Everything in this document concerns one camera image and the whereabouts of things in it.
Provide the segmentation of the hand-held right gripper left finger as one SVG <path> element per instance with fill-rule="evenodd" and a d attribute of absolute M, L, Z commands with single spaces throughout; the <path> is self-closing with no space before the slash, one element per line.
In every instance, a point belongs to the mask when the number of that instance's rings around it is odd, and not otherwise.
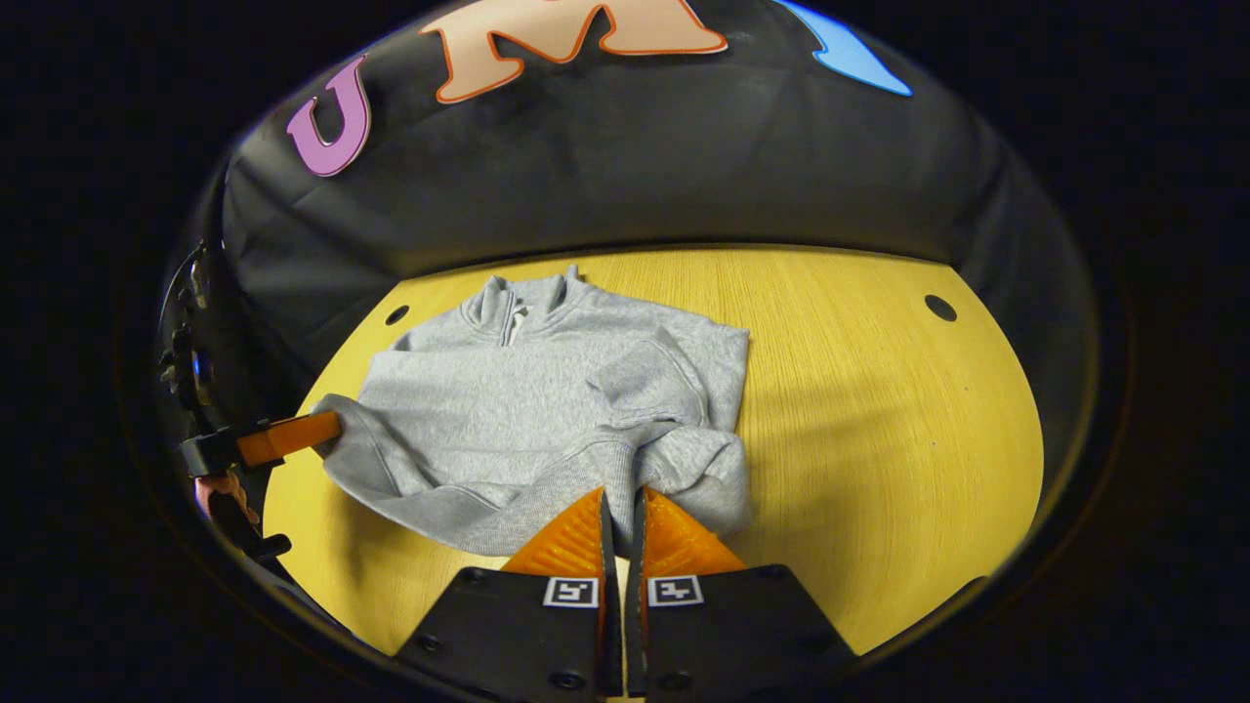
<path fill-rule="evenodd" d="M 496 569 L 464 568 L 396 659 L 481 700 L 604 700 L 622 690 L 612 519 L 602 488 Z"/>

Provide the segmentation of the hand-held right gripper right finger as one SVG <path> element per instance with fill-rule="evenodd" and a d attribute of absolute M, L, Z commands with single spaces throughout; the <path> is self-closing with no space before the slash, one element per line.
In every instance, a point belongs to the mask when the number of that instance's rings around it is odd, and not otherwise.
<path fill-rule="evenodd" d="M 646 700 L 798 700 L 855 660 L 795 570 L 750 568 L 652 488 L 635 499 L 625 689 Z"/>

